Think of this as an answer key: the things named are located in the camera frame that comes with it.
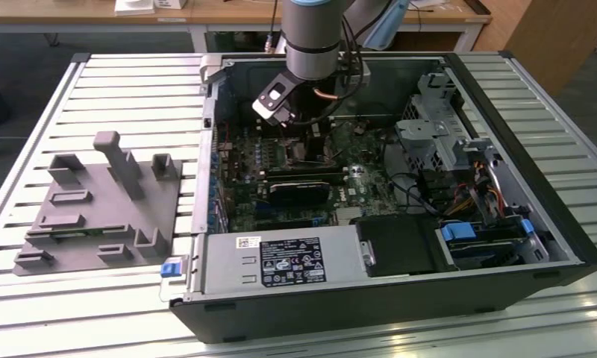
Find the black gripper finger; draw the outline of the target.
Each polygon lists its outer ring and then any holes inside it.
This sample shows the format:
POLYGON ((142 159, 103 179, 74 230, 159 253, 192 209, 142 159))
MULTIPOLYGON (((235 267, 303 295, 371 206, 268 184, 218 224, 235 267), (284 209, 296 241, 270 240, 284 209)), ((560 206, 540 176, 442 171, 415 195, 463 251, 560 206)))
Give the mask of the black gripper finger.
POLYGON ((308 126, 306 137, 306 150, 307 157, 320 157, 324 156, 324 145, 328 135, 328 129, 323 129, 322 125, 308 126))

